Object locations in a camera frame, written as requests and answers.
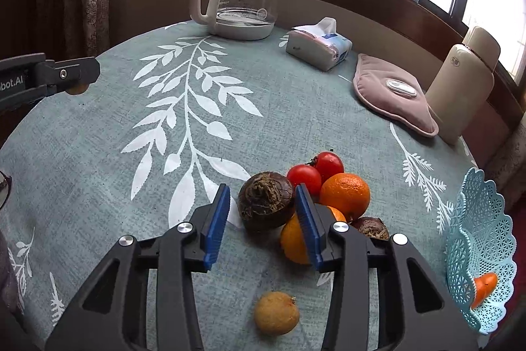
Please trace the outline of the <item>tissue pack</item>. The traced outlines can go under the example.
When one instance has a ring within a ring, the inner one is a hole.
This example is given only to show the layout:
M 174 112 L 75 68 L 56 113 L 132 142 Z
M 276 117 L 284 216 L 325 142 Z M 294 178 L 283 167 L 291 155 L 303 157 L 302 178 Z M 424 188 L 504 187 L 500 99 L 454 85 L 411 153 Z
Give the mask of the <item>tissue pack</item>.
M 353 43 L 337 32 L 337 21 L 324 17 L 317 24 L 294 27 L 288 33 L 286 51 L 322 71 L 346 60 Z

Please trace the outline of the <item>tan longan fruit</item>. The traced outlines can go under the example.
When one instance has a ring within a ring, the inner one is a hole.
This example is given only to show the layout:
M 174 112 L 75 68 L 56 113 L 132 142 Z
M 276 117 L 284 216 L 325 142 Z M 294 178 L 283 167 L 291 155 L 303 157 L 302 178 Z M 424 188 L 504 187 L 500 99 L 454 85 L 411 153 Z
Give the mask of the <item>tan longan fruit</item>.
M 269 336 L 282 336 L 299 323 L 299 309 L 290 295 L 271 291 L 260 297 L 254 309 L 257 328 Z

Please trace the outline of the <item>light blue plastic fruit basket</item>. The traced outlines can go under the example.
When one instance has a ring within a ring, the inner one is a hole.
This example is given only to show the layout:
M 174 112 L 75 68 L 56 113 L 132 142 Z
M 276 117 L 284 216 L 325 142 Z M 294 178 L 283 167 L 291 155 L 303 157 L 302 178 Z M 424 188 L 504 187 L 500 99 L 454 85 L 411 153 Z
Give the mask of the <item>light blue plastic fruit basket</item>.
M 513 221 L 505 199 L 481 169 L 468 170 L 457 194 L 446 240 L 447 288 L 466 322 L 483 335 L 497 329 L 514 294 L 517 264 Z M 475 305 L 475 280 L 493 273 L 497 284 Z

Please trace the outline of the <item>dark brown passion fruit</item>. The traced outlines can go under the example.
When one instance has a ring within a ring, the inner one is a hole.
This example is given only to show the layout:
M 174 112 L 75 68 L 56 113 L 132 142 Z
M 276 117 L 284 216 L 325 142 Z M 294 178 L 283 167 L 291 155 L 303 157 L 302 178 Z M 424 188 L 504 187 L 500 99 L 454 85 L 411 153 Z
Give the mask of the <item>dark brown passion fruit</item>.
M 263 233 L 274 230 L 293 217 L 293 186 L 279 173 L 258 173 L 243 184 L 237 207 L 247 231 Z

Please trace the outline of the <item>red cherry tomato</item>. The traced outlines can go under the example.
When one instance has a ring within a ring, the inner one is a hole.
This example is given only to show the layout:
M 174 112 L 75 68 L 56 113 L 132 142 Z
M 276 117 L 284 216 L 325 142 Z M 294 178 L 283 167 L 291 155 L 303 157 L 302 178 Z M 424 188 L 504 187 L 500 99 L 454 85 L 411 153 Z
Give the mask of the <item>red cherry tomato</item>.
M 322 187 L 322 178 L 314 166 L 301 164 L 293 166 L 286 175 L 287 179 L 296 188 L 304 184 L 311 197 L 317 197 Z
M 344 172 L 342 160 L 333 151 L 322 151 L 317 154 L 309 165 L 313 166 L 324 183 L 330 177 Z

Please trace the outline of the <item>pink heating pad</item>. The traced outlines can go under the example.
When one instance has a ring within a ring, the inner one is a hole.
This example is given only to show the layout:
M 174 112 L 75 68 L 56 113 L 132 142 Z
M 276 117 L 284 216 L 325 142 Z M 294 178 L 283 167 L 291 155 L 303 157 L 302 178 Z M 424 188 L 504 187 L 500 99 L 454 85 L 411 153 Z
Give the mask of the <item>pink heating pad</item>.
M 421 136 L 432 138 L 439 133 L 418 80 L 403 68 L 360 53 L 352 84 L 357 98 L 375 113 Z

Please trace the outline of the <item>small dark brown fruit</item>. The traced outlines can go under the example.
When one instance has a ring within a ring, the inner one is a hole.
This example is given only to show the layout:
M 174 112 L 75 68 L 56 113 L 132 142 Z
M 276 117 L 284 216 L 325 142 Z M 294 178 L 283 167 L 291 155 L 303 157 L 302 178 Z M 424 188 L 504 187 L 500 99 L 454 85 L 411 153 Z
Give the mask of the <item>small dark brown fruit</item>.
M 390 237 L 387 226 L 378 217 L 361 216 L 350 224 L 369 238 L 388 240 Z

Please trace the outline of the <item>cream thermos flask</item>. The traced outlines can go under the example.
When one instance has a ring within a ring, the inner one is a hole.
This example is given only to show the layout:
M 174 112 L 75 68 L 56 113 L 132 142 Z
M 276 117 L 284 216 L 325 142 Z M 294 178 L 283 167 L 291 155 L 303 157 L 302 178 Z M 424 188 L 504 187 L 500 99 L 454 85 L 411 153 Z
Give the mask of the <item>cream thermos flask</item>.
M 425 97 L 441 139 L 454 145 L 493 89 L 500 45 L 474 26 L 451 47 Z

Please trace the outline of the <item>green leaf pattern tablecloth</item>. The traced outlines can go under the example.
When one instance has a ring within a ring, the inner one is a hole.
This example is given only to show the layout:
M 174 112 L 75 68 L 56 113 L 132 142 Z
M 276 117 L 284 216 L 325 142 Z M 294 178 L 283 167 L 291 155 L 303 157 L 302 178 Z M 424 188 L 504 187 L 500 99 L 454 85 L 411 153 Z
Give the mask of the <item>green leaf pattern tablecloth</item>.
M 407 234 L 445 273 L 442 214 L 472 157 L 379 117 L 354 95 L 356 57 L 330 72 L 285 50 L 190 22 L 103 53 L 96 83 L 29 112 L 1 149 L 12 191 L 1 212 L 32 340 L 43 345 L 88 274 L 124 234 L 159 236 L 252 175 L 285 174 L 321 151 L 368 184 L 368 214 Z

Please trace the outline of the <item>orange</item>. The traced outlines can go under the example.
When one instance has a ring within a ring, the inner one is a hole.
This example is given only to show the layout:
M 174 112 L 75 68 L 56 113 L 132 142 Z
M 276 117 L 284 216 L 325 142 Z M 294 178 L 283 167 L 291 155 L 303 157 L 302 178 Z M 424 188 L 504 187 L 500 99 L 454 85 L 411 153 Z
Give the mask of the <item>orange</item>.
M 309 265 L 308 250 L 296 214 L 286 223 L 280 234 L 283 254 L 295 264 Z
M 497 287 L 498 277 L 495 273 L 485 273 L 474 279 L 475 297 L 471 308 L 478 307 Z
M 339 173 L 323 183 L 318 200 L 322 205 L 338 209 L 348 221 L 354 221 L 367 211 L 371 193 L 360 176 Z

